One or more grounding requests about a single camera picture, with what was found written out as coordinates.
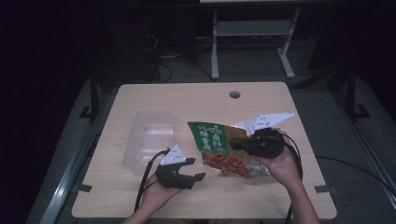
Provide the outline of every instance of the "dark background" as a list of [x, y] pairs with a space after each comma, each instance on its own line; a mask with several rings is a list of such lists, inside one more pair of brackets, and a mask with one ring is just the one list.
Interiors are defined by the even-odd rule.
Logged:
[[[107, 64], [111, 71], [102, 74], [113, 74], [105, 77], [116, 79], [111, 84], [113, 86], [122, 82], [149, 82], [151, 79], [139, 77], [139, 72], [130, 79], [117, 77], [114, 74], [122, 74], [122, 69], [115, 68], [114, 62], [92, 44], [93, 24], [108, 15], [114, 16], [111, 10], [90, 9], [101, 6], [101, 2], [91, 0], [81, 4], [60, 0], [20, 0], [0, 3], [2, 220], [10, 223], [26, 221], [70, 109], [93, 69]], [[325, 68], [337, 60], [353, 64], [358, 77], [373, 87], [378, 101], [394, 119], [395, 8], [392, 1], [385, 0], [377, 1], [371, 7], [349, 6], [336, 10], [307, 8], [302, 11], [295, 33], [296, 38], [314, 35], [318, 39], [315, 58], [311, 63], [313, 68]], [[136, 25], [140, 16], [132, 13], [128, 20], [116, 17], [107, 25], [113, 28], [124, 23]], [[166, 37], [168, 45], [181, 38], [184, 47], [187, 46], [183, 50], [193, 55], [188, 48], [191, 37], [207, 32], [203, 27], [209, 27], [208, 31], [211, 27], [210, 17], [206, 17], [205, 13], [201, 17], [200, 20], [186, 18], [188, 24], [159, 20], [161, 24], [157, 25], [165, 28], [157, 32]], [[172, 28], [166, 30], [166, 27], [190, 27], [190, 30], [187, 29], [189, 31], [183, 35], [175, 35], [171, 32], [174, 31]], [[101, 37], [110, 34], [108, 39], [101, 39], [101, 43], [107, 43], [108, 49], [122, 49], [116, 41], [125, 35], [120, 29], [93, 33], [101, 34]], [[125, 60], [121, 57], [122, 50], [115, 50], [114, 55], [120, 56], [117, 58], [119, 62]], [[145, 62], [127, 69], [135, 69]]]

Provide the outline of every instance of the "dark floor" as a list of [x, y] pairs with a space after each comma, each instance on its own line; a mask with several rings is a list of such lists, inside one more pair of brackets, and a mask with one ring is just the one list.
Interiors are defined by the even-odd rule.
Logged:
[[[91, 67], [86, 64], [97, 64], [101, 60], [114, 63], [114, 59], [103, 54], [99, 59], [88, 57], [92, 53], [92, 45], [87, 44], [90, 39], [86, 33], [87, 25], [98, 16], [86, 11], [81, 13], [73, 1], [8, 1], [2, 4], [0, 25], [5, 32], [0, 39], [4, 43], [0, 78], [1, 104], [5, 114], [2, 121], [4, 147], [1, 150], [1, 172], [2, 179], [8, 182], [2, 185], [2, 219], [10, 223], [24, 223], [29, 217], [29, 223], [37, 223], [68, 163], [71, 151], [67, 149], [78, 148], [85, 134], [88, 121], [81, 121], [78, 116], [82, 107], [90, 104], [86, 81], [91, 74]], [[375, 33], [381, 38], [375, 38], [375, 44], [370, 35], [360, 39], [358, 48], [364, 48], [360, 48], [363, 57], [357, 69], [360, 79], [356, 103], [365, 105], [372, 116], [371, 119], [359, 119], [358, 124], [394, 180], [395, 107], [390, 96], [394, 95], [391, 81], [394, 80], [392, 76], [395, 71], [393, 60], [396, 50], [393, 48], [396, 38], [393, 37], [396, 32], [391, 22], [394, 21], [394, 14], [389, 5], [392, 6], [389, 3], [385, 7], [376, 7], [373, 17], [365, 18], [372, 19], [372, 23], [358, 26], [362, 31], [376, 27]], [[296, 72], [294, 80], [284, 77], [274, 51], [279, 39], [259, 41], [259, 45], [251, 43], [250, 39], [248, 43], [253, 45], [247, 49], [239, 48], [241, 46], [235, 43], [233, 47], [238, 48], [224, 45], [227, 48], [222, 49], [219, 57], [219, 81], [285, 81], [290, 86], [300, 83], [318, 72], [307, 69], [311, 63], [313, 43], [317, 44], [317, 40], [306, 39], [304, 32], [296, 36], [289, 52], [290, 62]], [[166, 52], [166, 56], [173, 56], [173, 53], [178, 51]], [[193, 63], [191, 57], [178, 60], [181, 61], [166, 63], [173, 72], [169, 82], [211, 81], [204, 72], [210, 71], [208, 51], [198, 51]], [[165, 80], [168, 75], [163, 67], [162, 79]], [[364, 150], [359, 150], [360, 141], [350, 135], [348, 121], [340, 121], [343, 120], [343, 113], [336, 108], [337, 100], [326, 88], [330, 78], [326, 76], [303, 91], [291, 90], [311, 144], [320, 155], [332, 152], [333, 148], [330, 147], [334, 143], [342, 145], [337, 149], [339, 154], [335, 155], [372, 169], [370, 162], [365, 159]], [[108, 95], [106, 105], [101, 107], [104, 111], [102, 122], [106, 120], [106, 112], [113, 97], [114, 94]], [[328, 110], [328, 104], [334, 109]], [[59, 157], [64, 158], [54, 162], [53, 159]], [[354, 173], [353, 169], [334, 165], [331, 161], [319, 161], [319, 164], [326, 181], [337, 189], [332, 196], [339, 215], [330, 222], [389, 223], [396, 219], [394, 208], [373, 179], [360, 172]], [[67, 209], [70, 209], [74, 196], [73, 191], [59, 223], [68, 223], [70, 220], [78, 223], [108, 223], [109, 220], [73, 219]]]

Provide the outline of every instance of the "hand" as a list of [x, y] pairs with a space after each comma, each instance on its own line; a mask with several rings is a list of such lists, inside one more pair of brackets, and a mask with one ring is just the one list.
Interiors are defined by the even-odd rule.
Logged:
[[158, 181], [156, 175], [152, 175], [146, 182], [146, 190], [143, 193], [139, 208], [123, 223], [145, 223], [155, 212], [164, 207], [171, 198], [182, 190], [167, 189]]
[[[290, 144], [289, 138], [283, 136], [283, 139], [287, 144]], [[281, 185], [285, 186], [286, 189], [293, 188], [296, 184], [301, 183], [297, 165], [291, 152], [286, 146], [284, 146], [283, 152], [274, 159], [254, 156], [252, 158], [267, 167], [271, 176]]]

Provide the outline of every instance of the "table top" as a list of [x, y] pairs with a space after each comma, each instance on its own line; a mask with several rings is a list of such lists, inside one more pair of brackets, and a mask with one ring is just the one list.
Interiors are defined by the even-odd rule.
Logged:
[[[238, 91], [240, 97], [230, 97]], [[232, 125], [258, 114], [294, 111], [276, 125], [288, 133], [301, 152], [304, 185], [320, 218], [333, 218], [336, 210], [329, 192], [316, 193], [325, 185], [318, 162], [305, 133], [290, 92], [282, 82], [134, 84], [120, 87], [106, 121], [83, 185], [73, 206], [75, 217], [128, 217], [142, 175], [133, 174], [121, 161], [134, 123], [143, 109], [170, 109], [175, 119], [175, 140], [194, 165], [180, 169], [183, 175], [205, 172], [203, 181], [185, 189], [153, 217], [172, 218], [284, 218], [290, 198], [271, 176], [219, 176], [219, 170], [204, 166], [188, 121]]]

